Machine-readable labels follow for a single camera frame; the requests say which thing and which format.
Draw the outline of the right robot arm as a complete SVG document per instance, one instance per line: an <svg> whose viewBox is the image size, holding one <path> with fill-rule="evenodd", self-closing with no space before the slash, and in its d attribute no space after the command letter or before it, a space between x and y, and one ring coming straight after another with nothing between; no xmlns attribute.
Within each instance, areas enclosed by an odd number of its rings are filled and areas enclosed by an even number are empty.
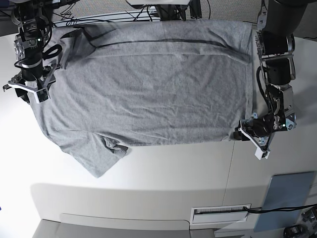
<svg viewBox="0 0 317 238"><path fill-rule="evenodd" d="M15 89L17 97L27 103L30 103L28 95L32 94L39 104L50 98L49 88L55 83L53 74L61 68L56 57L62 46L56 44L45 49L53 33L53 23L46 9L58 4L51 0L17 0L14 4L11 19L18 27L14 66L20 72L3 86L3 91Z"/></svg>

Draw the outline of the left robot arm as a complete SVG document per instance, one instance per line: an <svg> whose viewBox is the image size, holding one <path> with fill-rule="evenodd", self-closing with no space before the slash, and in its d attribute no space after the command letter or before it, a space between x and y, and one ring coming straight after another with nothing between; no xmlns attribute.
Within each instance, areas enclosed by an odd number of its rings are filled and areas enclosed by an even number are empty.
<svg viewBox="0 0 317 238"><path fill-rule="evenodd" d="M268 112L256 113L243 119L235 128L234 139L251 141L255 156L268 158L269 146L276 132L296 127L293 109L293 89L290 81L296 78L293 53L294 31L300 24L309 0L263 0L258 14L256 46L260 65L256 71L258 89Z"/></svg>

